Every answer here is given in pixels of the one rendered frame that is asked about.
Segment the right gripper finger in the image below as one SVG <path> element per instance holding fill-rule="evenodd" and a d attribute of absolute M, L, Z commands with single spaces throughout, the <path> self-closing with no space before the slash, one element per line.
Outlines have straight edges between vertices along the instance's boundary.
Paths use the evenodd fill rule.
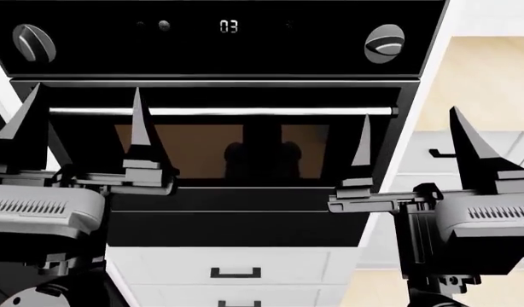
<path fill-rule="evenodd" d="M 449 116 L 462 187 L 479 194 L 524 194 L 524 168 L 501 157 L 458 107 Z"/>
<path fill-rule="evenodd" d="M 337 199 L 363 199 L 370 197 L 372 181 L 370 153 L 370 117 L 364 117 L 359 144 L 352 163 L 341 185 L 336 188 Z"/>

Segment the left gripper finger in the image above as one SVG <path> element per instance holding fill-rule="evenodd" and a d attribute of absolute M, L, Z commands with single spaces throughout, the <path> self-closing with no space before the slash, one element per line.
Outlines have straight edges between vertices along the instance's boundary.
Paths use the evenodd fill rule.
<path fill-rule="evenodd" d="M 133 186 L 168 186 L 180 171 L 172 165 L 154 127 L 140 89 L 135 89 L 131 145 L 123 160 L 125 180 Z"/>
<path fill-rule="evenodd" d="M 43 171 L 50 142 L 49 87 L 36 84 L 14 117 L 0 130 L 0 174 Z"/>

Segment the grey oval oven knob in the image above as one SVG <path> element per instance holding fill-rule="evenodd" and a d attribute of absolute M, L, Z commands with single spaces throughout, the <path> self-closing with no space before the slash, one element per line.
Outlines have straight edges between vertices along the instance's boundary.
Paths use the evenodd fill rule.
<path fill-rule="evenodd" d="M 371 63 L 388 63 L 401 53 L 404 44 L 405 35 L 400 27 L 397 25 L 381 25 L 367 37 L 364 44 L 364 54 Z"/>
<path fill-rule="evenodd" d="M 52 39 L 34 25 L 23 24 L 15 27 L 13 41 L 17 50 L 29 62 L 51 63 L 56 57 Z"/>

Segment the black glass oven door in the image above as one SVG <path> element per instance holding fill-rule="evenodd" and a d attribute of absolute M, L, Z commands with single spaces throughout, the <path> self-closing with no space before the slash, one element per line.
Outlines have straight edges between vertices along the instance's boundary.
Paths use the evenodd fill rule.
<path fill-rule="evenodd" d="M 34 79 L 11 84 L 25 101 L 49 87 L 49 108 L 396 107 L 369 115 L 373 184 L 379 191 L 419 82 L 404 80 Z M 178 174 L 175 194 L 114 194 L 112 247 L 355 247 L 368 216 L 334 214 L 365 115 L 154 116 Z M 52 114 L 50 150 L 61 165 L 121 173 L 132 115 Z"/>

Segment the black built-in oven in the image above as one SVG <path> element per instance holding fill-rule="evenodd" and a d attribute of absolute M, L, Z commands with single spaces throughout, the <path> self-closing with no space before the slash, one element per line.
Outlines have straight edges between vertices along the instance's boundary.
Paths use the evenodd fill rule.
<path fill-rule="evenodd" d="M 0 0 L 0 65 L 14 78 L 149 80 L 416 79 L 450 0 Z M 170 22 L 163 32 L 160 20 Z M 238 33 L 222 33 L 237 20 Z M 34 25 L 56 48 L 27 61 L 13 30 Z M 364 54 L 370 33 L 397 25 L 401 53 Z"/>

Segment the white cabinet drawer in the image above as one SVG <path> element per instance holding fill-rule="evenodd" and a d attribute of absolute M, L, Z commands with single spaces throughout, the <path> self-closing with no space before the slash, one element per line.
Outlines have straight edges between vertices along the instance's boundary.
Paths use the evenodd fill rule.
<path fill-rule="evenodd" d="M 217 307 L 220 300 L 262 307 L 338 307 L 346 286 L 130 286 L 142 307 Z"/>
<path fill-rule="evenodd" d="M 359 247 L 109 247 L 131 285 L 345 285 Z M 211 268 L 261 268 L 259 279 L 213 279 Z"/>

